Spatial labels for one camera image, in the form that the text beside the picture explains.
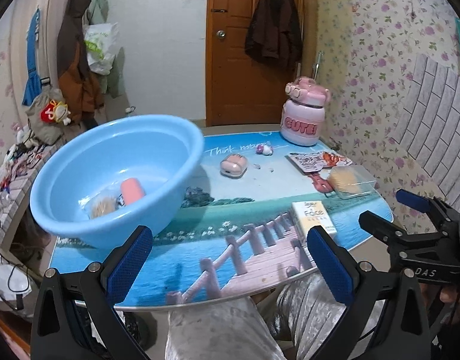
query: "person's leg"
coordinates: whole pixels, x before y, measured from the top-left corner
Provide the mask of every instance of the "person's leg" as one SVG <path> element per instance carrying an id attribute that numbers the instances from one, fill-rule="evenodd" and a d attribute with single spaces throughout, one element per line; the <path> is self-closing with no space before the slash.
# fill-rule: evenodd
<path id="1" fill-rule="evenodd" d="M 250 298 L 168 314 L 166 360 L 285 360 Z"/>
<path id="2" fill-rule="evenodd" d="M 378 301 L 368 320 L 365 334 L 378 322 L 383 301 Z M 292 340 L 297 360 L 308 360 L 336 326 L 345 310 L 330 292 L 319 272 L 286 286 L 277 300 L 276 313 L 267 318 L 275 340 Z M 363 353 L 371 335 L 356 345 L 350 359 Z"/>

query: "door frame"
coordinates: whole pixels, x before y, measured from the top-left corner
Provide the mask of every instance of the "door frame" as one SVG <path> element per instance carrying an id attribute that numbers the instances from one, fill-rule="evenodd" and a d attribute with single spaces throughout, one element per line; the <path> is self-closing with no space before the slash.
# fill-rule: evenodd
<path id="1" fill-rule="evenodd" d="M 212 45 L 213 45 L 213 0 L 206 0 L 206 33 L 205 33 L 205 126 L 213 126 L 214 109 L 212 108 Z M 298 0 L 298 17 L 303 28 L 303 0 Z"/>

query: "blue plastic basin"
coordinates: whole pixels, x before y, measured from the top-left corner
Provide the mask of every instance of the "blue plastic basin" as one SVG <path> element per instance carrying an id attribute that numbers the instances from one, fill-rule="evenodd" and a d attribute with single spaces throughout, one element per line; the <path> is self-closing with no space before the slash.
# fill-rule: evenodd
<path id="1" fill-rule="evenodd" d="M 176 116 L 142 115 L 106 123 L 71 140 L 49 159 L 33 184 L 30 209 L 49 233 L 112 249 L 138 225 L 155 235 L 170 223 L 202 153 L 202 132 Z M 79 202 L 130 177 L 140 181 L 145 197 L 90 220 Z"/>

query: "yellow and white box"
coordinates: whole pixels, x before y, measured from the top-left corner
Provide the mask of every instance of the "yellow and white box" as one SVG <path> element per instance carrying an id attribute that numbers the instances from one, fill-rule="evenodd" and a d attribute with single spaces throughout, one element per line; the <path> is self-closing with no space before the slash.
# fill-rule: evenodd
<path id="1" fill-rule="evenodd" d="M 315 226 L 322 226 L 331 238 L 336 235 L 336 228 L 321 200 L 292 203 L 292 216 L 303 244 L 306 244 L 308 232 Z"/>

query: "wooden door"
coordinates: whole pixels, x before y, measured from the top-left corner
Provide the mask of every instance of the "wooden door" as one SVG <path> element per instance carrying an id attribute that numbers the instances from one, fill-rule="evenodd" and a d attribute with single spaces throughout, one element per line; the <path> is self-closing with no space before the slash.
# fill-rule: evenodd
<path id="1" fill-rule="evenodd" d="M 284 88 L 295 73 L 265 66 L 245 54 L 245 37 L 257 3 L 258 0 L 208 0 L 208 126 L 280 122 L 286 101 Z M 302 0 L 295 3 L 300 7 Z M 221 31 L 224 37 L 218 36 Z"/>

